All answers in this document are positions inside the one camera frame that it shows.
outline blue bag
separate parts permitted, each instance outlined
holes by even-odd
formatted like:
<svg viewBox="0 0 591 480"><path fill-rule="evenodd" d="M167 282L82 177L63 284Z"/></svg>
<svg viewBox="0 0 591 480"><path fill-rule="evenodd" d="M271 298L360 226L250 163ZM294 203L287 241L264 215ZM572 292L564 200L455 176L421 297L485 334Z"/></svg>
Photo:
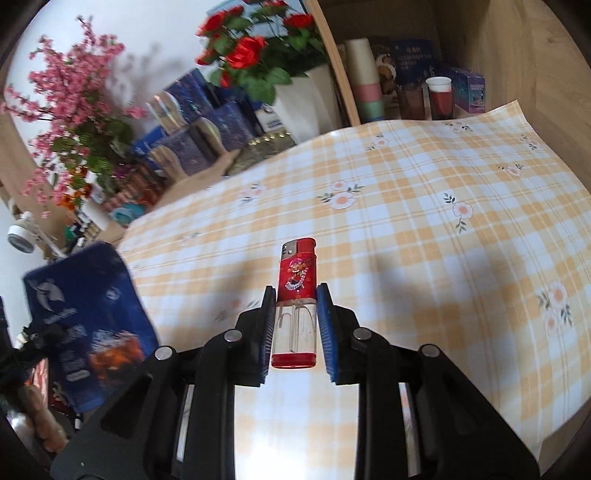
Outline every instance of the blue bag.
<svg viewBox="0 0 591 480"><path fill-rule="evenodd" d="M152 324L113 246L98 242L24 278L31 327L58 323L50 368L77 412L97 408L158 348Z"/></svg>

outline blue box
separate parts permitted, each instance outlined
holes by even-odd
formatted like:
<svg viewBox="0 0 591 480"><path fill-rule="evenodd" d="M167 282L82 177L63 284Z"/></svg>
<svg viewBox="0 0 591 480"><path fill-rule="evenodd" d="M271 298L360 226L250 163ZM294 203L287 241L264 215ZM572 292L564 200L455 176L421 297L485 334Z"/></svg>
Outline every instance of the blue box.
<svg viewBox="0 0 591 480"><path fill-rule="evenodd" d="M468 113L485 113L485 79L479 73L457 67L442 67L440 75L452 79L454 102Z"/></svg>
<svg viewBox="0 0 591 480"><path fill-rule="evenodd" d="M229 102L236 102L238 104L244 117L251 123L251 127L257 137L260 137L264 133L261 124L256 117L255 110L252 107L252 102L243 88L216 87L215 93L222 105Z"/></svg>
<svg viewBox="0 0 591 480"><path fill-rule="evenodd" d="M170 135L219 105L211 85L199 69L194 69L154 95L148 102L148 109Z"/></svg>
<svg viewBox="0 0 591 480"><path fill-rule="evenodd" d="M156 127L151 132L146 133L137 142L134 142L131 145L131 151L140 157L145 157L152 150L152 147L166 136L163 127Z"/></svg>
<svg viewBox="0 0 591 480"><path fill-rule="evenodd" d="M173 180L195 175L217 160L217 155L195 127L185 127L161 139L148 156Z"/></svg>
<svg viewBox="0 0 591 480"><path fill-rule="evenodd" d="M421 83L435 75L431 40L392 40L391 51L398 85Z"/></svg>
<svg viewBox="0 0 591 480"><path fill-rule="evenodd" d="M199 128L218 155L240 149L256 137L251 123L236 102L216 108L193 125Z"/></svg>

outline white flower pot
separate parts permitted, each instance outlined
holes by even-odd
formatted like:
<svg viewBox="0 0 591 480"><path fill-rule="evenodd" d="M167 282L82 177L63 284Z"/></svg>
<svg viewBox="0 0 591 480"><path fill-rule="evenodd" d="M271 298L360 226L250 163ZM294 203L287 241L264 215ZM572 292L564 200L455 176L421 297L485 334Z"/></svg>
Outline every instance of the white flower pot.
<svg viewBox="0 0 591 480"><path fill-rule="evenodd" d="M82 203L80 210L101 230L106 230L109 222L112 220L92 198L86 199Z"/></svg>
<svg viewBox="0 0 591 480"><path fill-rule="evenodd" d="M300 144L342 127L339 105L328 64L294 77L291 85L275 85L273 110Z"/></svg>

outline cardboard box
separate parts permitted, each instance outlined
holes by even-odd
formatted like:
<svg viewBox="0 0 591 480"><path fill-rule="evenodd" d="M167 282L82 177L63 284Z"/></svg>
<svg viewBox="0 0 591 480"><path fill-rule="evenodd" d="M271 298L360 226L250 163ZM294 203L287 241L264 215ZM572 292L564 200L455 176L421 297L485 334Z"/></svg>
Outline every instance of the cardboard box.
<svg viewBox="0 0 591 480"><path fill-rule="evenodd" d="M479 73L457 67L443 67L440 75L452 79L454 101L468 113L485 113L485 79Z"/></svg>

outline stacked cups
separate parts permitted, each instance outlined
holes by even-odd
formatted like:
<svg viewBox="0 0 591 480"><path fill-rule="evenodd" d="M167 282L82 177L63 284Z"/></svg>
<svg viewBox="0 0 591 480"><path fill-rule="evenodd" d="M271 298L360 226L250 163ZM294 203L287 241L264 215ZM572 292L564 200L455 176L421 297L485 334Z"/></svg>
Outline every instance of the stacked cups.
<svg viewBox="0 0 591 480"><path fill-rule="evenodd" d="M384 120L384 101L378 67L367 38L345 41L347 74L363 123Z"/></svg>

